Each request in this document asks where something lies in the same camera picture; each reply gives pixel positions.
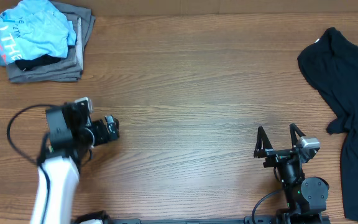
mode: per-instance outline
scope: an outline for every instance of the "black fabric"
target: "black fabric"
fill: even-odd
[[[302,51],[298,64],[337,116],[327,132],[348,133],[341,152],[342,196],[345,217],[358,221],[358,46],[332,27]]]
[[[19,67],[20,70],[29,71],[36,66],[50,65],[53,63],[57,63],[60,61],[60,59],[61,58],[52,57],[50,55],[43,55],[33,60],[24,60],[24,59],[15,60],[15,64]]]

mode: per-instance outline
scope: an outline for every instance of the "gray cloth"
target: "gray cloth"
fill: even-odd
[[[31,71],[22,71],[14,63],[7,66],[8,77],[11,82],[14,83],[27,83],[27,82],[38,82],[43,80],[52,80],[56,82],[76,82],[81,78],[83,70],[83,52],[85,49],[86,43],[89,41],[95,17],[91,15],[91,10],[72,6],[65,3],[53,2],[51,3],[62,13],[67,16],[67,19],[73,21],[73,24],[78,25],[75,22],[73,16],[79,16],[80,19],[80,28],[78,30],[81,32],[80,40],[82,44],[82,50],[77,50],[72,47],[68,50],[68,57],[63,59],[61,63],[55,63],[46,66],[36,67]]]

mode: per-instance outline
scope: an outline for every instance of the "stack of gray cloth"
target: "stack of gray cloth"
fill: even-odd
[[[73,22],[77,41],[75,46],[69,46],[67,58],[57,63],[34,67],[29,71],[22,71],[15,63],[6,66],[9,80],[13,83],[29,83],[51,80],[56,82],[77,82],[83,71],[83,53],[86,43],[90,39],[95,17],[91,10],[72,6],[61,2],[51,3]]]

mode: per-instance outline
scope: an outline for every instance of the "wooden surface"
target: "wooden surface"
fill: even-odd
[[[0,13],[20,0],[0,0]],[[95,16],[200,15],[271,12],[358,12],[358,0],[57,0]]]
[[[35,167],[8,145],[15,112],[37,103],[93,99],[94,119],[113,114],[119,141],[97,147],[82,171],[73,216],[107,210],[114,218],[240,218],[279,188],[272,169],[252,157],[263,125],[276,149],[290,147],[292,122],[321,141],[306,176],[330,184],[332,223],[342,209],[339,154],[345,134],[307,84],[296,58],[328,27],[358,45],[358,13],[99,17],[78,83],[14,85],[0,67],[0,223],[28,223]],[[16,144],[32,156],[46,131],[42,109],[19,117]],[[285,207],[283,195],[257,214]]]

